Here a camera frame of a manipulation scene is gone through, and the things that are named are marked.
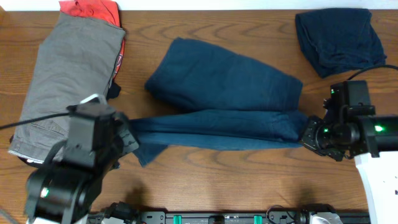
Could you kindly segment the blue shorts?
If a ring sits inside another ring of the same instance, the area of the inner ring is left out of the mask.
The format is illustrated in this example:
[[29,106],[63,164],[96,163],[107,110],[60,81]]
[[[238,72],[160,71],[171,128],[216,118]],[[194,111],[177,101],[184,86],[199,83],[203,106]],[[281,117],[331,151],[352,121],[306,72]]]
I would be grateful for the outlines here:
[[169,146],[219,151],[299,147],[307,117],[302,82],[253,58],[193,39],[175,39],[146,81],[179,114],[134,119],[142,166]]

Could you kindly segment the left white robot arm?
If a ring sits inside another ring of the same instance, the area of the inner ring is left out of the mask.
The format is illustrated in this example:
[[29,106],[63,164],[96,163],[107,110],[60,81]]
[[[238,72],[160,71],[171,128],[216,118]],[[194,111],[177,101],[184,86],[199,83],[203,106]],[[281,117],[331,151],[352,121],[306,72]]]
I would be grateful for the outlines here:
[[56,143],[27,179],[28,223],[76,223],[102,191],[105,175],[139,148],[127,116],[110,105],[69,106],[68,137]]

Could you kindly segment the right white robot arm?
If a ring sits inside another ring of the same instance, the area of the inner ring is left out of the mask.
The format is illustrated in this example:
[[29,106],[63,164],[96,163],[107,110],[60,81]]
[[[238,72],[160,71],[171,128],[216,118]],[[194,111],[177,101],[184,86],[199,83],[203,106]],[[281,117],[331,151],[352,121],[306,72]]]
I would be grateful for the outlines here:
[[300,142],[320,156],[354,160],[371,223],[397,223],[397,116],[376,114],[363,80],[334,84],[330,93],[325,116],[309,117]]

